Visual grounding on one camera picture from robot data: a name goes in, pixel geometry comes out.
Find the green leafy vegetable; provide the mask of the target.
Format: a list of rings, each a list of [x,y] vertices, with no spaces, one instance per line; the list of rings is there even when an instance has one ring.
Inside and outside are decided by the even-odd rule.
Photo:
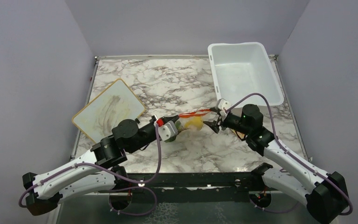
[[[176,140],[176,138],[178,137],[178,135],[179,135],[181,132],[184,131],[184,127],[183,127],[183,125],[182,125],[179,121],[175,123],[175,126],[176,126],[176,128],[177,128],[177,130],[178,130],[178,134],[175,135],[175,136],[173,136],[173,137],[171,137],[171,138],[169,138],[168,140],[166,140],[166,141],[165,141],[166,143],[174,142],[174,141]]]

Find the clear orange zip top bag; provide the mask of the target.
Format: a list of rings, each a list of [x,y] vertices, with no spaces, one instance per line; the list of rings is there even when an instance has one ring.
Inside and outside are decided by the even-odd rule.
[[[194,112],[185,112],[179,114],[179,119],[174,122],[178,134],[172,138],[173,141],[179,136],[181,132],[186,130],[200,131],[204,125],[204,117],[211,112],[210,109],[201,109]]]

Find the yellow lemon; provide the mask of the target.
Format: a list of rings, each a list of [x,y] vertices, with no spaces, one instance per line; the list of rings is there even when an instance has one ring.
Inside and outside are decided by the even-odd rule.
[[[200,131],[203,125],[204,123],[202,117],[191,117],[185,121],[183,127],[184,130],[190,129],[190,130]]]

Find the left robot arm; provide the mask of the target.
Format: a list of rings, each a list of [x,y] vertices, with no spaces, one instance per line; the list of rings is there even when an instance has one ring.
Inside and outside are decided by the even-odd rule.
[[[157,172],[161,168],[161,142],[178,134],[175,126],[178,115],[157,118],[139,127],[137,119],[124,119],[112,129],[112,134],[101,139],[78,158],[44,174],[26,173],[22,177],[25,192],[19,206],[39,216],[54,210],[58,204],[93,191],[126,191],[151,182],[133,180],[121,163],[127,154],[146,149],[152,142],[158,146]]]

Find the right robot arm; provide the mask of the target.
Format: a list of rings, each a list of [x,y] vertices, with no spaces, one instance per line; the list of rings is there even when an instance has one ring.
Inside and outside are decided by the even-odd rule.
[[[263,114],[258,106],[243,106],[241,116],[228,110],[227,102],[221,100],[210,110],[216,113],[212,122],[206,121],[214,132],[226,128],[244,134],[249,148],[281,166],[287,174],[269,164],[254,169],[251,186],[261,190],[274,188],[297,200],[309,214],[321,224],[329,224],[344,210],[352,210],[345,179],[338,172],[328,173],[293,153],[263,125]]]

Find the white plastic bin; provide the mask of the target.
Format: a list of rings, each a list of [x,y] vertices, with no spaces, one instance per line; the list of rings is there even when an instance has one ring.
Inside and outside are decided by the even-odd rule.
[[[214,43],[207,48],[217,99],[238,105],[279,106],[284,96],[265,47],[259,42]]]

